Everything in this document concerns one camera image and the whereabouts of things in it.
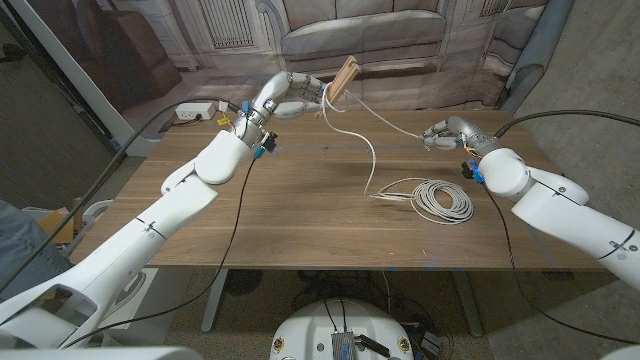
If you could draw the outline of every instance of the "table leg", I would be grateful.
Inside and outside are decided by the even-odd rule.
[[[213,324],[216,320],[216,314],[218,313],[218,306],[220,306],[220,299],[222,298],[222,292],[224,291],[224,283],[227,281],[228,269],[220,270],[220,275],[209,291],[209,300],[207,300],[207,307],[204,309],[204,316],[202,317],[202,326],[200,329],[204,332],[211,332],[213,330]]]
[[[453,283],[456,286],[456,291],[458,292],[460,305],[462,305],[462,311],[467,320],[469,333],[473,337],[481,337],[484,331],[482,329],[482,323],[480,322],[480,311],[478,310],[478,304],[473,294],[469,273],[466,271],[454,271],[451,275],[453,277]]]

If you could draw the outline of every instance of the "robotic hand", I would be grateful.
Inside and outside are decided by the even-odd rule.
[[[640,290],[640,233],[585,204],[587,192],[573,181],[525,165],[513,150],[469,121],[452,116],[420,137],[427,147],[464,147],[480,159],[463,164],[463,173],[515,203],[512,212],[534,228],[565,241]]]
[[[2,303],[0,334],[18,339],[18,345],[55,349],[97,329],[119,292],[166,240],[215,201],[218,193],[212,186],[229,181],[252,153],[259,158],[265,150],[273,151],[277,136],[264,128],[270,117],[289,119],[318,110],[324,87],[309,75],[280,72],[273,76],[239,112],[235,131],[220,131],[195,159],[171,174],[162,184],[158,201],[72,269]],[[313,103],[282,103],[287,95]],[[58,289],[71,296],[60,309],[45,309],[40,299]]]

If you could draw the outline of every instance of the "wooden stick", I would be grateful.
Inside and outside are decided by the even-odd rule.
[[[359,73],[360,66],[358,66],[356,58],[349,55],[347,61],[344,62],[342,68],[338,71],[338,74],[336,74],[336,77],[331,82],[331,86],[328,90],[329,93],[327,93],[327,100],[332,104],[337,101],[340,96],[342,96],[342,93],[347,86],[349,86],[351,81],[353,81],[353,78],[355,78]],[[320,117],[320,115],[322,115],[322,113],[317,112],[316,118]]]

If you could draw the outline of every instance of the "white cable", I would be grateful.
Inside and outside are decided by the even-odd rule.
[[[387,275],[382,270],[382,277],[384,278],[384,284],[387,286],[387,309],[388,313],[391,315],[391,292],[389,292],[389,282],[387,281]]]
[[[337,131],[341,134],[347,134],[347,135],[352,135],[352,136],[356,136],[359,137],[360,139],[364,140],[367,145],[369,145],[369,148],[371,149],[371,155],[373,156],[373,164],[371,165],[371,174],[369,174],[369,179],[367,180],[367,185],[365,185],[364,187],[364,196],[367,196],[367,190],[369,190],[369,184],[371,183],[371,179],[373,178],[373,173],[376,171],[376,151],[373,149],[373,145],[371,144],[371,142],[364,136],[351,132],[351,131],[346,131],[346,130],[340,130],[336,127],[334,127],[333,125],[331,125],[331,123],[329,122],[329,118],[327,117],[327,105],[333,110],[333,111],[337,111],[337,112],[345,112],[347,110],[338,110],[335,107],[333,107],[333,105],[331,105],[331,103],[329,102],[329,99],[327,99],[327,91],[329,91],[329,86],[331,86],[332,83],[328,83],[327,86],[325,86],[324,91],[322,92],[322,116],[324,116],[324,121],[327,123],[327,125],[329,125],[329,127],[331,129],[333,129],[334,131]]]
[[[373,115],[375,115],[378,119],[384,121],[387,125],[391,126],[392,128],[400,131],[403,134],[409,135],[409,136],[413,136],[416,139],[419,139],[420,137],[416,134],[410,133],[408,131],[402,130],[401,128],[393,125],[392,123],[390,123],[387,119],[383,118],[382,116],[380,116],[378,113],[376,113],[375,111],[371,110],[370,107],[367,106],[367,104],[364,103],[364,101],[360,100],[357,96],[353,95],[353,93],[349,90],[345,90],[344,91],[345,94],[353,97],[354,99],[356,99],[356,101],[358,101],[362,106],[364,106],[365,109],[369,110],[370,113],[372,113]]]
[[[421,183],[410,194],[388,192],[394,185],[405,181],[419,180]],[[453,205],[446,209],[436,200],[436,191],[447,193],[453,199]],[[372,198],[391,201],[410,201],[413,210],[422,218],[436,224],[451,225],[465,222],[473,216],[473,203],[469,195],[460,186],[444,180],[431,180],[425,178],[407,178],[392,182],[380,189],[376,194],[369,195]],[[418,209],[437,216],[443,221],[432,219]]]

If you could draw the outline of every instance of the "blue connector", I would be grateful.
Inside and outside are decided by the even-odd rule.
[[[253,154],[253,157],[256,159],[260,159],[264,154],[264,147],[260,146],[256,149],[256,152]]]
[[[471,163],[471,171],[473,171],[473,179],[478,184],[484,184],[484,177],[482,176],[482,174],[480,174],[480,170],[478,169],[478,163],[476,162],[475,159],[471,159],[470,163]]]

